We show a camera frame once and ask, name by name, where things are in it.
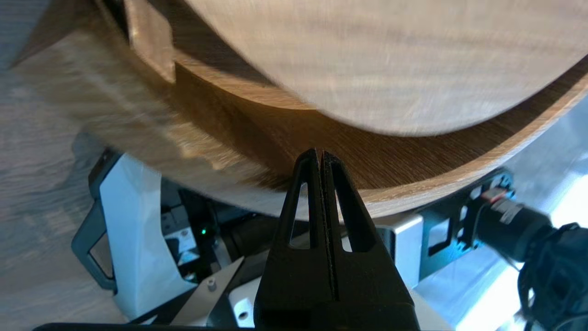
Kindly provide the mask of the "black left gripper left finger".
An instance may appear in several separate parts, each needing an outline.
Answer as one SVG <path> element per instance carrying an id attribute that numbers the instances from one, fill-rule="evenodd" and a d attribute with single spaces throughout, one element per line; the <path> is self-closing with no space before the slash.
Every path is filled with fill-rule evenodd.
<path id="1" fill-rule="evenodd" d="M 300 191 L 307 185 L 310 247 L 291 246 Z M 315 306 L 334 297 L 329 237 L 315 149 L 296 160 L 277 232 L 267 256 L 254 302 L 255 322 L 310 322 Z"/>

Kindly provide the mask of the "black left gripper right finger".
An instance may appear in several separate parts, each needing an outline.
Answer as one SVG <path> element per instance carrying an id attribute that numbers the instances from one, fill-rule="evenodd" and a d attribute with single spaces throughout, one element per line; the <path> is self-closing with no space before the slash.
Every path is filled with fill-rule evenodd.
<path id="1" fill-rule="evenodd" d="M 338 157 L 321 161 L 332 300 L 326 322 L 416 322 L 413 300 Z"/>

